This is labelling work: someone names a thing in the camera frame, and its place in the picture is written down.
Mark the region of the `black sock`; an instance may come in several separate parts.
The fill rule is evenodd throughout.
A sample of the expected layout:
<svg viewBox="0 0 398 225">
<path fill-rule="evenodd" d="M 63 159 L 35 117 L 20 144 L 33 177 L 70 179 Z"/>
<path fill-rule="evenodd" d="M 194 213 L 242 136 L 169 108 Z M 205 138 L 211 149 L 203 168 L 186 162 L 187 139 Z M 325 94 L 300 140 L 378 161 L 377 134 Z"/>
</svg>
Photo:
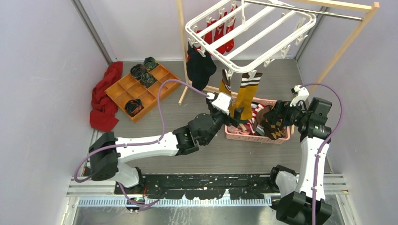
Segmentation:
<svg viewBox="0 0 398 225">
<path fill-rule="evenodd" d="M 203 90 L 207 85 L 207 76 L 204 68 L 202 67 L 202 56 L 191 45 L 188 45 L 188 60 L 186 62 L 187 76 L 191 81 L 192 87 Z"/>
</svg>

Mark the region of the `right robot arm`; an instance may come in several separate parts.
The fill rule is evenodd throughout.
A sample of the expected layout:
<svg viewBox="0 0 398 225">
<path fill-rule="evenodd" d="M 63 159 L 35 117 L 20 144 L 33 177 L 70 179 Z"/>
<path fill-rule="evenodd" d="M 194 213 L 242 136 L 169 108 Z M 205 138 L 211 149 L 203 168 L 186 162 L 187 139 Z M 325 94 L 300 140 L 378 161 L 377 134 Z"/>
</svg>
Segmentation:
<svg viewBox="0 0 398 225">
<path fill-rule="evenodd" d="M 314 97 L 308 108 L 289 101 L 276 101 L 264 117 L 271 122 L 282 120 L 283 126 L 294 125 L 300 133 L 301 168 L 299 176 L 287 167 L 277 165 L 271 171 L 268 187 L 280 192 L 276 219 L 288 225 L 322 225 L 332 215 L 323 189 L 327 138 L 331 128 L 325 124 L 332 107 L 330 101 Z"/>
</svg>

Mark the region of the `brown yellow argyle sock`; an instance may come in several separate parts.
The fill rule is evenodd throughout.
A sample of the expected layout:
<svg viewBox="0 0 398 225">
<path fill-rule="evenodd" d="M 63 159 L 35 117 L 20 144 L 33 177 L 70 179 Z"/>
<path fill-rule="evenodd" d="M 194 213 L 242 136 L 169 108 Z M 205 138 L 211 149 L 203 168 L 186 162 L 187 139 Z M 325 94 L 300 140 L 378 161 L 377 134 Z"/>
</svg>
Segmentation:
<svg viewBox="0 0 398 225">
<path fill-rule="evenodd" d="M 264 114 L 271 110 L 270 105 L 266 105 L 264 108 L 259 110 L 256 115 L 255 122 L 253 124 L 253 129 L 255 135 L 264 136 L 271 140 L 278 140 L 280 138 L 285 138 L 283 132 L 284 127 L 282 126 L 282 120 L 279 119 L 275 125 L 272 125 L 265 117 Z"/>
</svg>

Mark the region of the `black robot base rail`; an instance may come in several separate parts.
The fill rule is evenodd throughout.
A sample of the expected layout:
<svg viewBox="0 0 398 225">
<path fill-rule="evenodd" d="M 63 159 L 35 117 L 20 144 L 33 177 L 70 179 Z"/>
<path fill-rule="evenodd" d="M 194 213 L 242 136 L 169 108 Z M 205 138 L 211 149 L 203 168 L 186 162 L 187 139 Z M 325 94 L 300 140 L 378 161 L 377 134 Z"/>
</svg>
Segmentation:
<svg viewBox="0 0 398 225">
<path fill-rule="evenodd" d="M 233 200 L 262 199 L 265 194 L 279 193 L 269 174 L 145 174 L 135 187 L 125 188 L 129 195 L 146 195 L 152 199 L 200 200 L 221 199 L 229 194 Z"/>
</svg>

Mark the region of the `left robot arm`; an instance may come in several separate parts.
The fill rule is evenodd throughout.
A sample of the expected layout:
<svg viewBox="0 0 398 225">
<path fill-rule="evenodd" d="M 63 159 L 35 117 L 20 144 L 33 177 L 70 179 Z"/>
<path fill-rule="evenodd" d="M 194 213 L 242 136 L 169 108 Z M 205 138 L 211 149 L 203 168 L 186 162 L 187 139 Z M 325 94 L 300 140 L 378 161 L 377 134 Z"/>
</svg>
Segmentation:
<svg viewBox="0 0 398 225">
<path fill-rule="evenodd" d="M 131 193 L 139 194 L 144 188 L 142 173 L 128 162 L 155 156 L 188 155 L 209 145 L 223 125 L 238 126 L 242 108 L 236 108 L 233 116 L 212 108 L 210 114 L 200 113 L 186 126 L 165 133 L 163 136 L 142 138 L 115 137 L 104 133 L 89 148 L 91 180 L 114 180 Z"/>
</svg>

